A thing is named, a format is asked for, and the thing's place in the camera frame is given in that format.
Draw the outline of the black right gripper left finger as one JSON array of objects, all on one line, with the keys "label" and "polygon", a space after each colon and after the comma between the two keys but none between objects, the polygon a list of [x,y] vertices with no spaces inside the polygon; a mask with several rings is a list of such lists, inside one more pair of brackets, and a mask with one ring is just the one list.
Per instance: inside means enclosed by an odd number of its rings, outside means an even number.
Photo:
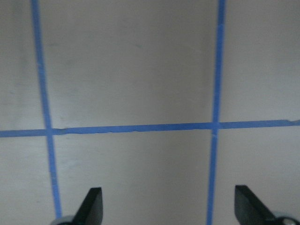
[{"label": "black right gripper left finger", "polygon": [[101,225],[103,221],[102,188],[91,188],[79,210],[71,221],[72,225]]}]

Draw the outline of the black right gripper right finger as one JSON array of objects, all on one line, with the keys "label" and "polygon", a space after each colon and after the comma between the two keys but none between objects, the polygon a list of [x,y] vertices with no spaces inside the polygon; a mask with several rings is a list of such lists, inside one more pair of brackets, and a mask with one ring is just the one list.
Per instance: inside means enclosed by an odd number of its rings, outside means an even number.
[{"label": "black right gripper right finger", "polygon": [[277,225],[277,218],[246,185],[236,185],[234,214],[240,225]]}]

